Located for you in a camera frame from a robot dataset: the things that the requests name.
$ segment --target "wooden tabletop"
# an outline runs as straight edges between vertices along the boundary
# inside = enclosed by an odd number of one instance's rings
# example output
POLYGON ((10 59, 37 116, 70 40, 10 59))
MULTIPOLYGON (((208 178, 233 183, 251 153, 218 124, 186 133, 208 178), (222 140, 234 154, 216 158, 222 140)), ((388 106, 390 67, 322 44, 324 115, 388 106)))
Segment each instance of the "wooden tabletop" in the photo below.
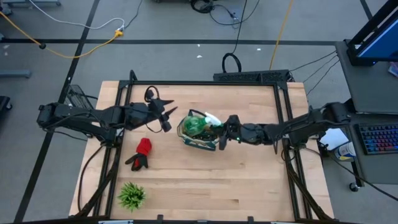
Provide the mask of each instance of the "wooden tabletop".
MULTIPOLYGON (((103 82, 97 109, 114 105, 117 87, 118 82, 103 82)), ((111 218, 155 220, 158 214, 163 214, 165 220, 243 221, 248 216, 253 216, 257 221, 294 221, 286 168, 280 157, 281 147, 278 155, 275 155, 272 146, 251 146, 230 141, 224 151, 210 152, 184 145, 176 133, 178 123, 189 109, 209 112, 222 121, 226 121, 231 114, 237 114, 242 123, 278 123, 272 87, 157 87, 163 100, 175 100, 166 106, 167 110, 178 106, 169 120, 173 128, 168 133, 158 134, 150 132, 145 126, 126 131, 111 218), (132 172, 131 165, 125 165, 124 161, 136 153, 141 138, 149 138, 152 142, 152 152, 148 156, 149 168, 132 172), (142 186, 147 194, 142 208, 132 213, 122 208, 117 199, 126 182, 142 186)), ((303 84, 288 83, 288 87, 294 116, 307 113, 303 84)), ((143 102, 146 88, 145 85, 135 85, 131 101, 143 102)), ((284 119, 287 120, 281 91, 280 97, 284 119)), ((159 122, 152 122, 149 126, 153 130, 160 129, 159 122)), ((82 167, 98 147, 96 139, 88 140, 82 167)), ((317 149, 316 142, 309 141, 307 147, 317 149)), ((85 172, 82 205, 90 199, 98 186, 104 151, 103 149, 90 162, 85 172)), ((304 150, 300 153, 307 189, 332 217, 333 210, 321 160, 315 153, 304 150)), ((78 211, 77 189, 78 185, 70 209, 71 215, 78 211)), ((302 196, 298 189, 297 194, 300 213, 304 217, 302 196)), ((104 214, 107 195, 108 190, 105 190, 100 214, 104 214)))

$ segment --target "computer monitor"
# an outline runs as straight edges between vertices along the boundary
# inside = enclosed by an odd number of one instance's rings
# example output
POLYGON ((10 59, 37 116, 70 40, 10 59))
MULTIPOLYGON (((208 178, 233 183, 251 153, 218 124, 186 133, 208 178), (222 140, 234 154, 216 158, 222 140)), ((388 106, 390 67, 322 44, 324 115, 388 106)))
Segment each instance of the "computer monitor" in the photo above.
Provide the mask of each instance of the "computer monitor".
POLYGON ((354 66, 377 62, 398 62, 398 1, 389 0, 348 42, 348 56, 354 66))

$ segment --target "red glove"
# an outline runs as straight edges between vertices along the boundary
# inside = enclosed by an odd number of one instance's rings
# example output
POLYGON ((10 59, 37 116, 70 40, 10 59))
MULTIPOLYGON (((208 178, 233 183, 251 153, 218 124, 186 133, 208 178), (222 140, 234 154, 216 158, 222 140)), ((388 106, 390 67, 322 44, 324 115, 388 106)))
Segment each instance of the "red glove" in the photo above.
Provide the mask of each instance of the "red glove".
POLYGON ((152 149, 152 144, 150 143, 150 140, 147 138, 142 138, 141 142, 137 146, 136 150, 137 154, 128 159, 125 162, 125 164, 132 163, 131 166, 132 171, 139 171, 142 166, 148 168, 147 156, 151 149, 152 149))

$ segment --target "green plant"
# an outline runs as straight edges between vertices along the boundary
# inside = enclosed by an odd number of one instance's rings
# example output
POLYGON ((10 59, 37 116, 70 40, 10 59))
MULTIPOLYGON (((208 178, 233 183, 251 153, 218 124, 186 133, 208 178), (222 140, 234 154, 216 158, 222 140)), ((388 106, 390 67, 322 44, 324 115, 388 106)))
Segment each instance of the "green plant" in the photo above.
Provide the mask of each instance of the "green plant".
POLYGON ((125 183, 120 191, 118 199, 120 199, 122 207, 133 211, 141 207, 145 200, 144 188, 138 187, 131 182, 125 183))

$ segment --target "gray floor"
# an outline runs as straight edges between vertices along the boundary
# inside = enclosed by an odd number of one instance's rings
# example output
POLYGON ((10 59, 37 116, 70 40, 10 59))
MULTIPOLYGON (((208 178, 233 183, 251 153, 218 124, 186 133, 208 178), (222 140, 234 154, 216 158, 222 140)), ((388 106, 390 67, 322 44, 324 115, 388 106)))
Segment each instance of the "gray floor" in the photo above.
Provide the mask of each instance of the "gray floor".
MULTIPOLYGON (((58 19, 85 23, 94 0, 64 0, 62 7, 44 9, 58 19)), ((366 0, 375 13, 385 0, 366 0)), ((242 0, 221 0, 237 15, 242 0)), ((118 16, 129 20, 139 1, 101 0, 93 25, 118 16)), ((256 1, 249 0, 248 12, 256 1)), ((241 39, 276 40, 284 18, 288 0, 261 0, 257 11, 243 24, 241 39)), ((235 39, 237 30, 215 24, 208 15, 196 13, 184 0, 164 0, 161 4, 144 0, 138 18, 123 39, 235 39)), ((215 11, 220 20, 230 22, 223 11, 215 11)), ((50 21, 35 9, 18 7, 11 19, 28 33, 42 39, 79 39, 83 28, 50 21)), ((352 37, 366 23, 367 17, 359 0, 300 0, 295 1, 282 40, 330 40, 352 37)), ((118 28, 114 22, 101 30, 91 30, 89 39, 107 39, 118 28)), ((8 38, 24 38, 4 19, 0 18, 0 32, 8 38)), ((83 52, 95 44, 85 44, 83 52)), ((73 55, 77 44, 49 44, 49 47, 73 55)), ((98 49, 80 59, 72 83, 79 84, 87 94, 97 95, 103 80, 127 79, 134 69, 140 80, 212 80, 221 72, 222 56, 233 45, 119 45, 98 49)), ((273 45, 239 45, 236 55, 243 70, 267 70, 273 45)), ((273 69, 293 69, 334 51, 332 46, 281 45, 273 69)), ((326 60, 294 72, 298 82, 304 81, 326 60)), ((40 104, 57 101, 72 60, 55 57, 34 44, 0 43, 0 68, 30 69, 31 79, 0 80, 0 95, 8 95, 13 110, 0 129, 0 223, 12 222, 25 191, 45 133, 36 123, 40 104)), ((328 64, 305 82, 309 91, 326 72, 328 64)), ((228 70, 236 66, 227 61, 228 70)), ((337 64, 308 97, 309 103, 319 107, 331 101, 345 101, 349 91, 337 64)), ((25 221, 64 218, 68 215, 73 197, 84 142, 55 135, 25 215, 25 221)), ((351 193, 347 185, 352 176, 332 161, 324 165, 328 189, 336 218, 346 222, 396 223, 398 213, 393 200, 370 187, 351 193)), ((398 195, 395 185, 381 185, 398 195)))

